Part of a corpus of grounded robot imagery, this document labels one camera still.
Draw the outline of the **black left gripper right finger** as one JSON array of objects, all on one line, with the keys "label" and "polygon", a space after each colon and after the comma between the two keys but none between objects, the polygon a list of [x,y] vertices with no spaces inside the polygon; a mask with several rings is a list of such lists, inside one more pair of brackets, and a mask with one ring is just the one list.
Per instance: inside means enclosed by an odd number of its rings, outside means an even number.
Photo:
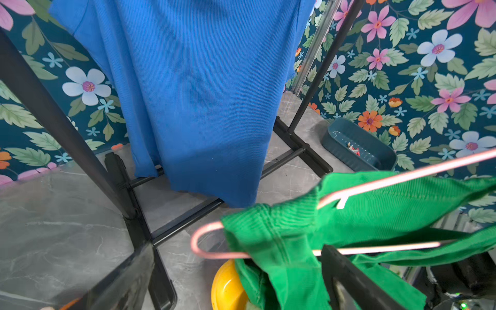
[{"label": "black left gripper right finger", "polygon": [[332,309],[342,308],[338,285],[348,292],[360,309],[404,308],[333,246],[325,245],[322,248],[320,261]]}]

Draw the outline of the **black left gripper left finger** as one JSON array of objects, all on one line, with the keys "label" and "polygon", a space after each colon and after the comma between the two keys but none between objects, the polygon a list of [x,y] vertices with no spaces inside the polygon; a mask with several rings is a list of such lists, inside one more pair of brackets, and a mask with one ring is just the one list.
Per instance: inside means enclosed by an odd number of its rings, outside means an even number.
[{"label": "black left gripper left finger", "polygon": [[152,245],[145,243],[69,308],[141,309],[153,269]]}]

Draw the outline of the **green tank top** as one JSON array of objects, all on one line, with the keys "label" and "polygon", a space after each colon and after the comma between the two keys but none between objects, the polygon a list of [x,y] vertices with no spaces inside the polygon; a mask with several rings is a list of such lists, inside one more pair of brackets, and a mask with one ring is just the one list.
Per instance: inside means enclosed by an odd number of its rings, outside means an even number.
[{"label": "green tank top", "polygon": [[350,197],[318,208],[332,192],[392,176],[390,171],[332,173],[306,195],[276,205],[258,204],[222,219],[236,272],[252,304],[260,309],[329,309],[322,266],[314,250],[414,244],[450,240],[436,249],[354,255],[351,262],[406,309],[422,309],[426,296],[388,265],[437,266],[457,262],[495,247],[495,228],[466,237],[440,234],[431,226],[458,207],[495,191],[494,178],[425,177]]}]

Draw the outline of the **pink wire hanger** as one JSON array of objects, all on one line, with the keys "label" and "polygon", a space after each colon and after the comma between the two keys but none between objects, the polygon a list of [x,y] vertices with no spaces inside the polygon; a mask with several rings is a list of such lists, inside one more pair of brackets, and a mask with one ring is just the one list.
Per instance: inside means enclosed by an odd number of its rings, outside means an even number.
[{"label": "pink wire hanger", "polygon": [[493,178],[437,177],[494,157],[489,150],[402,174],[330,174],[296,200],[256,205],[200,227],[191,237],[191,249],[206,259],[251,258],[257,249],[300,239],[309,242],[312,256],[326,244],[343,245],[349,254],[369,253],[368,242],[416,232],[495,191]]}]

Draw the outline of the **red clothespin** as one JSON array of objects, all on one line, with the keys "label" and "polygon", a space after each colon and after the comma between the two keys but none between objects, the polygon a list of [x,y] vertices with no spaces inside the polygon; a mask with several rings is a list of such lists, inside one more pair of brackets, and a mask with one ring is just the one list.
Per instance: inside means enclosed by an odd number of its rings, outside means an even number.
[{"label": "red clothespin", "polygon": [[360,156],[360,149],[357,147],[354,147],[351,143],[347,144],[347,148],[353,152],[355,155]]}]

